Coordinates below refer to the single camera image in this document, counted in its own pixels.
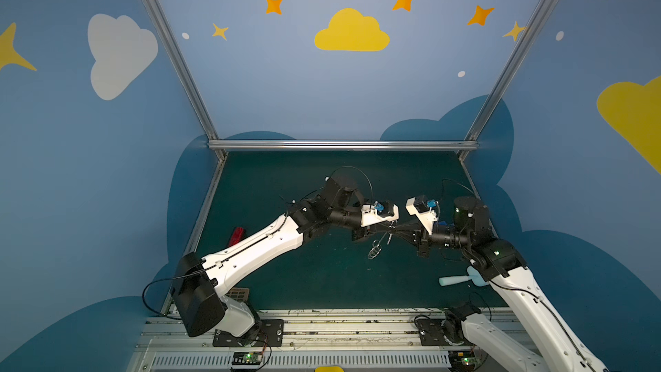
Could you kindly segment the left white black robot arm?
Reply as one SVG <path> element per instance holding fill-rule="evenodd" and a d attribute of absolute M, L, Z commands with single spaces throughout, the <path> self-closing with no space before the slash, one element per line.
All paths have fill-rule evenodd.
<path fill-rule="evenodd" d="M 261 327 L 258 315 L 247 303 L 229 296 L 242 279 L 332 227 L 349 229 L 361 239 L 397 220 L 396 204 L 365 197 L 329 176 L 324 186 L 291 201 L 284 214 L 256 234 L 204 257 L 193 251 L 184 255 L 174 276 L 164 280 L 177 308 L 176 319 L 191 338 L 215 331 L 234 339 L 256 339 Z"/>

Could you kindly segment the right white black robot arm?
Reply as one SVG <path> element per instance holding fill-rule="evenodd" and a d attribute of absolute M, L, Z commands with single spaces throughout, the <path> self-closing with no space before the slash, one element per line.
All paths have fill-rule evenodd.
<path fill-rule="evenodd" d="M 473 344 L 509 371 L 605 371 L 606 364 L 573 332 L 539 286 L 521 253 L 494 234 L 490 212 L 475 196 L 454 199 L 451 224 L 442 224 L 439 203 L 426 196 L 406 202 L 416 218 L 397 234 L 427 252 L 431 246 L 461 251 L 480 277 L 516 315 L 536 349 L 531 351 L 496 327 L 471 303 L 445 312 L 442 329 L 452 344 Z"/>

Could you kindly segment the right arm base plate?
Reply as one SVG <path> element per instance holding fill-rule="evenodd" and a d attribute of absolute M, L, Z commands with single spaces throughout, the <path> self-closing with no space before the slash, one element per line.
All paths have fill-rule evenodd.
<path fill-rule="evenodd" d="M 418 329 L 418 337 L 422 346 L 462 346 L 469 344 L 459 320 L 417 316 L 413 320 L 413 324 Z"/>

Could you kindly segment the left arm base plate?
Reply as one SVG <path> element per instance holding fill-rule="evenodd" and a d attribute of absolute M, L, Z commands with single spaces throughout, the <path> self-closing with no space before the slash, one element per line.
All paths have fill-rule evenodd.
<path fill-rule="evenodd" d="M 284 320 L 258 320 L 251 329 L 239 338 L 229 332 L 216 330 L 213 347 L 253 346 L 266 342 L 271 347 L 280 347 L 284 335 Z"/>

